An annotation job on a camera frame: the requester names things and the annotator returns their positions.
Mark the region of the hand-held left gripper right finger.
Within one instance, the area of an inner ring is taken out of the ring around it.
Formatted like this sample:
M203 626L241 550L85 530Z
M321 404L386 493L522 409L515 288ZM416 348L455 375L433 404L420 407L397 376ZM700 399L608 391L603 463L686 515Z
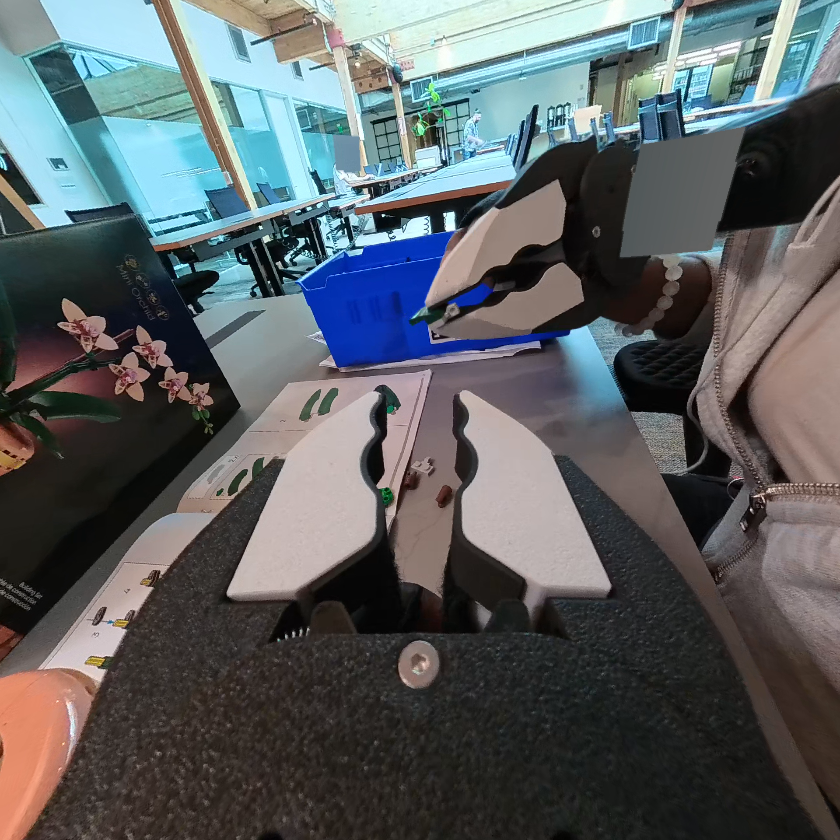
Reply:
M462 391L454 398L451 576L475 603L604 599L612 584L550 448Z

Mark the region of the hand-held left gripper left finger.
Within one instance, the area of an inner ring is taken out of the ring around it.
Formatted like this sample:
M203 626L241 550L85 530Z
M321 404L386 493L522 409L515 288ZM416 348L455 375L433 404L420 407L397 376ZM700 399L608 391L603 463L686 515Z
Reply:
M232 602L311 602L343 573L388 556L379 487L382 392L367 392L289 453L228 584Z

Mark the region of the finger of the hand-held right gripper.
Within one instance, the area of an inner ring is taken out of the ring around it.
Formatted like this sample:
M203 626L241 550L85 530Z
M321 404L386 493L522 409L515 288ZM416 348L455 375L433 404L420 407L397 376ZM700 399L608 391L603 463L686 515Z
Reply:
M536 285L547 268L568 265L562 237L567 202L559 180L522 192L511 184L449 246L432 281L424 306L450 302L461 312L499 303L510 291Z
M584 301L581 279L565 264L547 268L535 286L511 290L492 306L480 306L443 324L447 340L508 340L559 333L564 316Z

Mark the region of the person's right forearm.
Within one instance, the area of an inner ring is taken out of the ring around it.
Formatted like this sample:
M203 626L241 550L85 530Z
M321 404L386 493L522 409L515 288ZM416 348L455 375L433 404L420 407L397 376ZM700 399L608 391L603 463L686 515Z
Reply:
M679 279L680 290L673 298L671 308L654 327L654 335L658 339L708 346L721 260L720 248L680 257L680 266L684 270Z

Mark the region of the wooden-edged background desk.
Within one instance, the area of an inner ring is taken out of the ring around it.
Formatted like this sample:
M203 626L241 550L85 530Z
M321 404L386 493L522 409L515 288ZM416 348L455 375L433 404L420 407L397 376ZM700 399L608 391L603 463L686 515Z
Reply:
M173 234L152 237L150 243L159 255L195 257L207 262L228 251L240 249L251 268L259 294L263 298L285 294L277 263L271 258L266 239L275 231L276 221L305 224L329 211L334 193L325 193L298 201L274 203L254 211L188 227Z
M516 169L506 154L480 154L400 186L355 208L357 217L372 216L378 233L400 227L406 220L426 217L429 232L445 231L445 218L459 221L479 200L505 189Z

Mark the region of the grey desk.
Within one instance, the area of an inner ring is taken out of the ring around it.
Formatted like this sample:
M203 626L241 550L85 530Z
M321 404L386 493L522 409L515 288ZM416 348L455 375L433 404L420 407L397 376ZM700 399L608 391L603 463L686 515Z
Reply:
M590 334L438 369L558 455L613 594L547 633L280 640L223 588L279 469L135 543L174 560L28 838L838 838Z

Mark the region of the person's right hand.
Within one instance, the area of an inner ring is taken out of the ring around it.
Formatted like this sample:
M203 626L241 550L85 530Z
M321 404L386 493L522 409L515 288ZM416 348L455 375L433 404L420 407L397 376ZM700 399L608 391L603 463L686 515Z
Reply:
M592 283L589 291L596 292L587 325L605 319L625 325L637 324L654 309L662 296L665 284L665 267L658 256L650 257L630 287L607 287L603 283Z

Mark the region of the open instruction booklet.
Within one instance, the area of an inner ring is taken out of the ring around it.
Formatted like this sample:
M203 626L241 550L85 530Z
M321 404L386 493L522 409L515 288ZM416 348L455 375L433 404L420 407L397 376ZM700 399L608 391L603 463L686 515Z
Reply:
M176 511L134 541L40 668L73 669L101 682L137 612L189 542L272 460L287 457L312 429L375 390L385 397L388 417L378 486L393 494L385 504L390 529L432 377L425 370L286 385L234 446L193 482Z

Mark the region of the white paper sheet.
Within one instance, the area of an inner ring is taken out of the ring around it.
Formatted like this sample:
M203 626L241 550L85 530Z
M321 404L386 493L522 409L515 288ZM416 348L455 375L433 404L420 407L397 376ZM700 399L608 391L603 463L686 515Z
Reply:
M409 339L405 335L380 336L364 332L356 338L337 344L338 352L326 344L328 356L318 366L327 371L350 373L393 367L465 361L494 354L503 356L521 350L540 349L543 344L557 338L556 334L524 336L489 340L435 340L436 334L428 330L420 332L420 339Z

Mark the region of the green hanging plant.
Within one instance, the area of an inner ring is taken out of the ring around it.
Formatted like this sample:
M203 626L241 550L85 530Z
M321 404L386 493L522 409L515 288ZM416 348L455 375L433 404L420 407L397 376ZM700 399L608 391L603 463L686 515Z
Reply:
M451 111L443 104L443 100L433 80L427 84L419 104L420 110L412 117L411 131L418 139L423 138L432 129L442 130L446 134L446 120L451 117Z

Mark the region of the black mesh office chair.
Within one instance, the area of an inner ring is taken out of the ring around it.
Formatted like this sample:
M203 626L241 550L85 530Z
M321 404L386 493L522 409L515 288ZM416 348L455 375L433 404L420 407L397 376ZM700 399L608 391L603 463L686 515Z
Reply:
M632 413L684 416L707 348L680 341L652 340L622 347L612 367Z

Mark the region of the blue plastic bin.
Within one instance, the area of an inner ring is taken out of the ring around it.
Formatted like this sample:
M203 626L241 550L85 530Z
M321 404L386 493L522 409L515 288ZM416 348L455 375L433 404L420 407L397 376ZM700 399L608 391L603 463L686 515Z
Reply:
M409 320L424 304L453 232L404 238L333 255L298 282L326 343L363 333L420 339L445 337Z

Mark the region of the black orchid print set box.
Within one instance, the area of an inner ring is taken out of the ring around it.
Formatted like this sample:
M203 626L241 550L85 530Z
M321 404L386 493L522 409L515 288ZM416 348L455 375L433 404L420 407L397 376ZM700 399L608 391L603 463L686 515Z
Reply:
M5 658L239 403L133 213L1 251Z

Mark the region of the terracotta brick flower pot model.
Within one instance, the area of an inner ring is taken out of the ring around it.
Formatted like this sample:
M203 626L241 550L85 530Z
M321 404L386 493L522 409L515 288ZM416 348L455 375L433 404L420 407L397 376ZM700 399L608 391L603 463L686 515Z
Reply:
M25 838L67 769L98 684L70 668L1 679L1 838Z

